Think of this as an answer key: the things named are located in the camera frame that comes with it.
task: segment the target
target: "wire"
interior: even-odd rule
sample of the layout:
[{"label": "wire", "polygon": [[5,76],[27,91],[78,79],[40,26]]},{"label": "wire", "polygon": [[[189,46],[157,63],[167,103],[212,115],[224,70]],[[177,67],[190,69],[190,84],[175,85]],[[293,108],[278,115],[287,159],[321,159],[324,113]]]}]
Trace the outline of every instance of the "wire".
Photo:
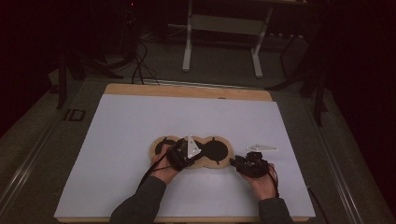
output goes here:
[{"label": "wire", "polygon": [[146,171],[146,173],[143,175],[142,180],[140,180],[139,186],[137,187],[136,192],[140,189],[140,187],[142,186],[142,184],[146,181],[146,179],[149,177],[149,175],[154,171],[154,168],[158,166],[158,164],[160,163],[160,161],[163,160],[163,158],[166,157],[166,155],[169,153],[170,150],[166,151],[165,154],[163,154],[157,161],[155,161],[150,167],[149,169]]},{"label": "wire", "polygon": [[158,168],[158,169],[155,169],[155,170],[152,170],[152,171],[159,171],[159,170],[163,170],[163,169],[167,169],[167,168],[171,168],[172,166],[165,166],[165,167],[163,167],[163,168]]},{"label": "wire", "polygon": [[277,186],[279,186],[279,178],[277,177],[277,173],[276,173],[274,166],[272,166],[270,164],[268,164],[268,166],[271,167],[275,173],[275,177],[273,177],[271,175],[271,173],[268,173],[268,175],[270,176],[271,180],[273,181],[275,191],[276,191],[276,197],[279,198],[279,190],[277,189]]},{"label": "wire", "polygon": [[324,213],[324,210],[323,210],[321,204],[319,203],[317,196],[314,194],[314,191],[312,191],[311,187],[309,187],[308,185],[306,185],[306,188],[308,189],[308,192],[312,195],[312,197],[315,199],[315,202],[317,202],[319,210],[320,210],[321,214],[323,215],[323,218],[324,218],[326,224],[330,224],[329,219],[327,219],[326,214]]},{"label": "wire", "polygon": [[[175,35],[181,34],[181,33],[183,33],[186,30],[187,30],[187,27],[178,28],[173,33],[167,35],[166,37],[171,37],[171,36],[175,36]],[[162,38],[156,36],[154,34],[154,32],[148,32],[148,33],[146,33],[144,35],[141,35],[139,38],[141,40],[150,41],[150,42],[158,42],[158,41],[162,41],[163,40]]]},{"label": "wire", "polygon": [[158,79],[156,78],[156,76],[157,76],[157,72],[154,70],[154,69],[152,69],[152,68],[149,68],[147,65],[146,65],[146,63],[145,62],[143,62],[143,61],[141,61],[141,63],[143,64],[143,66],[146,68],[146,71],[150,74],[150,76],[157,82],[157,84],[160,86],[160,82],[158,81]]},{"label": "wire", "polygon": [[137,67],[134,69],[134,73],[132,74],[132,84],[134,84],[134,76],[136,75],[136,72],[139,71],[139,76],[141,78],[142,84],[144,85],[144,81],[142,78],[142,70],[141,70],[141,63],[145,60],[147,54],[148,54],[148,48],[146,47],[146,45],[144,45],[142,42],[137,41],[138,44],[142,45],[145,48],[145,53],[143,54],[143,57],[141,58],[141,60],[139,61],[139,58],[136,54],[136,61],[137,61]]}]

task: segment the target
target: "hand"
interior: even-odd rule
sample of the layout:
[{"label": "hand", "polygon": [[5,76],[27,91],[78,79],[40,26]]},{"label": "hand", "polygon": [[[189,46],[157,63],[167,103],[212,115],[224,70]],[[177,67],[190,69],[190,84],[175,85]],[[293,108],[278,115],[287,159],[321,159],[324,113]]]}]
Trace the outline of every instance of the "hand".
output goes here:
[{"label": "hand", "polygon": [[[170,145],[163,145],[163,148],[161,148],[161,153],[159,155],[156,155],[152,158],[151,160],[151,165],[160,159],[160,157],[163,156],[163,154],[166,153],[166,151],[170,148]],[[163,182],[165,182],[166,185],[168,185],[172,179],[178,174],[178,171],[175,170],[171,164],[169,163],[169,160],[164,157],[160,163],[157,165],[157,167],[155,167],[154,169],[161,169],[161,170],[157,170],[157,171],[153,171],[151,172],[150,175],[155,176],[159,179],[161,179]]]},{"label": "hand", "polygon": [[[275,181],[277,181],[277,177],[274,172],[275,166],[272,163],[270,163],[269,166],[270,174],[274,177]],[[249,183],[257,200],[261,201],[264,199],[275,198],[276,187],[269,175],[265,175],[260,178],[250,178],[246,175],[241,176]]]}]

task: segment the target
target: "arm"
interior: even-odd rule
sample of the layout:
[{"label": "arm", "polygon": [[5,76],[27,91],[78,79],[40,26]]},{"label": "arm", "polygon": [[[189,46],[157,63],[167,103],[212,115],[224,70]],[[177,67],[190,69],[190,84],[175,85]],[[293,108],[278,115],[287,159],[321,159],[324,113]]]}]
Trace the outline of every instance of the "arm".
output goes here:
[{"label": "arm", "polygon": [[150,176],[137,193],[120,204],[111,214],[111,224],[152,223],[160,209],[166,185],[161,179]]},{"label": "arm", "polygon": [[[158,160],[170,146],[163,145],[160,155],[152,159],[152,163]],[[157,169],[169,167],[168,159],[163,158],[157,166]],[[111,224],[139,223],[151,224],[160,209],[160,203],[163,195],[172,179],[178,174],[178,171],[172,167],[153,171],[148,179],[142,184],[135,195],[125,200],[111,214]]]},{"label": "arm", "polygon": [[[276,178],[273,164],[270,164],[270,175]],[[242,177],[249,183],[259,201],[258,205],[261,223],[293,223],[285,201],[276,197],[276,189],[269,175],[265,175],[261,178],[250,178],[245,175],[242,175]]]},{"label": "arm", "polygon": [[259,201],[260,222],[264,224],[293,223],[288,207],[281,198],[270,198]]}]

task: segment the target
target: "white object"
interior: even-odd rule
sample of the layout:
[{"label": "white object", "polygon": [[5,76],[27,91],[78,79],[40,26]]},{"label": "white object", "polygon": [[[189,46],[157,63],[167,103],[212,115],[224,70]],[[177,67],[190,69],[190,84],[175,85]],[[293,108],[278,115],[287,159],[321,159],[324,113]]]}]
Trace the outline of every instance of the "white object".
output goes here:
[{"label": "white object", "polygon": [[261,145],[256,143],[256,145],[247,147],[247,152],[254,151],[254,152],[264,152],[264,151],[277,151],[277,147],[268,147],[265,145]]},{"label": "white object", "polygon": [[201,149],[195,144],[195,141],[192,139],[191,135],[189,135],[187,144],[187,157],[191,159],[192,157],[198,155],[201,152]]},{"label": "white object", "polygon": [[[150,165],[159,136],[226,138],[235,155],[257,139],[282,148],[279,193],[292,217],[314,217],[300,167],[275,102],[104,94],[64,187],[55,217],[106,218],[131,197]],[[166,187],[157,217],[256,217],[257,201],[231,166],[185,169]]]}]

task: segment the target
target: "black cable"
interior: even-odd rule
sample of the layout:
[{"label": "black cable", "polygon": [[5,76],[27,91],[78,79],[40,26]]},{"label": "black cable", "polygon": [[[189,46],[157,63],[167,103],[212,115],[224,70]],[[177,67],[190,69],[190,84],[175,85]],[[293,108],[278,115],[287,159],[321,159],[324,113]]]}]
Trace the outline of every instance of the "black cable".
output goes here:
[{"label": "black cable", "polygon": [[274,187],[275,187],[275,192],[276,192],[276,197],[279,198],[279,190],[277,189],[277,186],[279,186],[279,178],[277,177],[277,173],[276,170],[274,168],[274,166],[268,164],[269,167],[271,167],[275,173],[276,179],[271,175],[271,173],[268,173],[268,175],[270,176],[271,180],[273,181]]},{"label": "black cable", "polygon": [[145,60],[145,58],[146,58],[146,56],[148,54],[148,48],[140,41],[138,41],[137,43],[142,45],[145,48],[145,53],[143,54],[143,57],[141,58],[140,62],[139,62],[139,58],[138,58],[138,56],[136,54],[135,58],[136,58],[136,61],[137,61],[137,67],[134,70],[134,73],[132,75],[132,84],[134,84],[134,76],[136,75],[136,72],[139,71],[139,76],[142,79],[142,84],[144,85],[143,78],[142,78],[142,70],[141,70],[140,66],[141,66],[141,63]]},{"label": "black cable", "polygon": [[159,82],[158,79],[156,78],[157,72],[156,72],[154,69],[149,68],[149,67],[145,64],[145,62],[141,61],[141,63],[142,63],[143,66],[146,68],[146,70],[148,71],[148,73],[150,74],[150,76],[151,76],[151,77],[157,82],[157,84],[160,86],[160,82]]},{"label": "black cable", "polygon": [[169,153],[170,150],[166,151],[165,154],[163,154],[159,160],[155,161],[150,167],[149,169],[146,171],[146,173],[143,175],[142,180],[140,180],[139,186],[137,187],[136,192],[140,189],[140,187],[142,186],[142,184],[146,181],[146,179],[149,177],[149,175],[154,171],[155,167],[157,167],[157,165],[160,163],[160,161],[166,157],[166,155]]},{"label": "black cable", "polygon": [[165,166],[165,167],[163,167],[163,168],[158,168],[158,169],[155,169],[155,170],[152,170],[152,171],[164,170],[164,169],[171,168],[171,167],[172,167],[172,166]]},{"label": "black cable", "polygon": [[326,214],[324,213],[324,210],[323,210],[321,204],[319,203],[317,196],[314,194],[314,191],[312,191],[311,187],[309,187],[308,185],[306,185],[306,188],[308,189],[308,192],[312,195],[312,197],[315,199],[315,202],[317,202],[319,210],[320,210],[321,214],[323,215],[323,218],[324,218],[326,224],[330,224],[329,219],[327,219]]}]

